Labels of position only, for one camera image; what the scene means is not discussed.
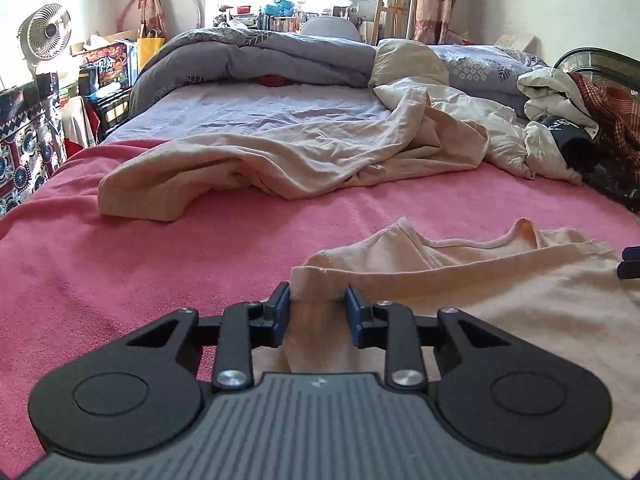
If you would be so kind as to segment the beige long sleeve shirt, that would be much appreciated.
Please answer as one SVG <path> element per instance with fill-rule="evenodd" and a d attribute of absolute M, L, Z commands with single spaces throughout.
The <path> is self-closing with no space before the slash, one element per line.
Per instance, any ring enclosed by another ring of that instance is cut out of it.
<path fill-rule="evenodd" d="M 639 284 L 620 280 L 617 265 L 609 244 L 570 228 L 542 230 L 521 219 L 482 243 L 429 240 L 400 219 L 292 270 L 283 344 L 255 350 L 254 371 L 382 370 L 380 350 L 352 345 L 348 286 L 418 315 L 458 308 L 597 375 L 613 399 L 599 454 L 631 477 L 639 469 Z"/>

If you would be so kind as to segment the dark navy garment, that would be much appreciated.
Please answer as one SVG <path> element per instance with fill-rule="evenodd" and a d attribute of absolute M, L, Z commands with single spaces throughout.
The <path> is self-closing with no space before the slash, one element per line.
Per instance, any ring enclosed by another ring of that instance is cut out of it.
<path fill-rule="evenodd" d="M 600 154 L 584 128 L 558 116 L 542 116 L 539 122 L 550 131 L 568 168 L 581 174 L 596 168 Z"/>

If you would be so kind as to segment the red plaid cloth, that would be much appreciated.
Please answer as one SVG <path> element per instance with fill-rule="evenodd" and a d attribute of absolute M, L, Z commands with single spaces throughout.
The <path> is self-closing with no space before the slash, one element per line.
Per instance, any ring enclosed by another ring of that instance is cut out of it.
<path fill-rule="evenodd" d="M 570 73 L 570 78 L 600 128 L 597 144 L 639 185 L 639 101 L 615 84 L 592 82 L 577 72 Z"/>

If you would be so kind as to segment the cream crumpled garment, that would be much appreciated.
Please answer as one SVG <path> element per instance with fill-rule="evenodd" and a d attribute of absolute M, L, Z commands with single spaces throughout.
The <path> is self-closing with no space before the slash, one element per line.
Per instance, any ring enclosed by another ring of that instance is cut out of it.
<path fill-rule="evenodd" d="M 584 174 L 566 166 L 550 131 L 539 122 L 542 116 L 565 118 L 584 128 L 593 141 L 599 132 L 576 84 L 562 70 L 545 65 L 518 77 L 518 88 L 526 97 L 521 115 L 511 107 L 469 96 L 432 78 L 404 77 L 373 89 L 393 108 L 401 93 L 412 87 L 424 89 L 436 110 L 484 127 L 489 139 L 485 158 L 498 168 L 525 179 L 541 176 L 571 184 L 582 182 Z"/>

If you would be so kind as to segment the pink bed blanket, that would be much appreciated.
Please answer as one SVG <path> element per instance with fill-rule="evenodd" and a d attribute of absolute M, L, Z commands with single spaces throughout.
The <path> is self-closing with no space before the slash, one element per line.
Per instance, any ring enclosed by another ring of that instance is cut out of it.
<path fill-rule="evenodd" d="M 42 448 L 29 393 L 50 370 L 179 308 L 212 316 L 268 297 L 322 250 L 400 219 L 429 240 L 490 242 L 526 219 L 570 228 L 620 252 L 634 214 L 585 186 L 474 170 L 284 200 L 257 188 L 213 191 L 176 221 L 101 214 L 100 181 L 144 141 L 88 148 L 1 221 L 1 468 L 20 474 Z"/>

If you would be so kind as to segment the lavender bed sheet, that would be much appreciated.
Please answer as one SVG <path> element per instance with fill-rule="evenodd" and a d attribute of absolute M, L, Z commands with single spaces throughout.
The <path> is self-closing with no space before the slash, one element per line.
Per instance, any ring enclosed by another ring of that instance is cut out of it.
<path fill-rule="evenodd" d="M 248 82 L 191 84 L 170 92 L 107 138 L 172 140 L 203 132 L 253 133 L 307 122 L 382 120 L 390 111 L 369 89 Z"/>

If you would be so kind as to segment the grey quilt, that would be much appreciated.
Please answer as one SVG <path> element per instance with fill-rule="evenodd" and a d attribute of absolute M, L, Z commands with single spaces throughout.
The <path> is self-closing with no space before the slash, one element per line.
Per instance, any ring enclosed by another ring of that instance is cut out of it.
<path fill-rule="evenodd" d="M 280 76 L 296 84 L 373 88 L 404 77 L 432 78 L 469 96 L 524 113 L 518 77 L 543 68 L 535 55 L 495 46 L 383 39 L 375 46 L 346 39 L 200 28 L 175 36 L 143 67 L 130 96 L 139 115 L 188 84 Z"/>

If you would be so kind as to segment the patterned blue cloth cabinet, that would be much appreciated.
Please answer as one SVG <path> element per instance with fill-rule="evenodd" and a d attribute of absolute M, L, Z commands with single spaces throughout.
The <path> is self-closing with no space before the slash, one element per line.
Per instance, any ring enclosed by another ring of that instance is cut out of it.
<path fill-rule="evenodd" d="M 67 159 L 58 75 L 1 92 L 0 209 L 27 202 Z"/>

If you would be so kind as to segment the yellow paper bag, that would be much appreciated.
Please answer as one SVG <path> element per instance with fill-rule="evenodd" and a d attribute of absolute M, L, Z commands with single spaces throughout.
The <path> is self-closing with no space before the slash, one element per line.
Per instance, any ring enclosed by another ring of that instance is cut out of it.
<path fill-rule="evenodd" d="M 138 69 L 143 70 L 149 60 L 160 52 L 165 38 L 158 29 L 149 29 L 138 38 Z"/>

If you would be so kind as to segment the pink patterned curtain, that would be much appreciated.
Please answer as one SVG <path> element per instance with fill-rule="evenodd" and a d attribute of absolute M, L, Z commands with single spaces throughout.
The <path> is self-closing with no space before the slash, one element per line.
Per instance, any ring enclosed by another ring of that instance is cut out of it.
<path fill-rule="evenodd" d="M 422 44 L 463 44 L 451 26 L 457 0 L 416 0 L 412 39 Z"/>

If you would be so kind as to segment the white desk fan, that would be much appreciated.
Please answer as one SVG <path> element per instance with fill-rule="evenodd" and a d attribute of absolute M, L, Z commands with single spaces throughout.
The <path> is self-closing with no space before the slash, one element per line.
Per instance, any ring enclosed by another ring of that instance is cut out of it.
<path fill-rule="evenodd" d="M 32 64 L 52 61 L 68 46 L 70 36 L 70 14 L 58 3 L 48 3 L 30 14 L 17 33 L 25 60 Z"/>

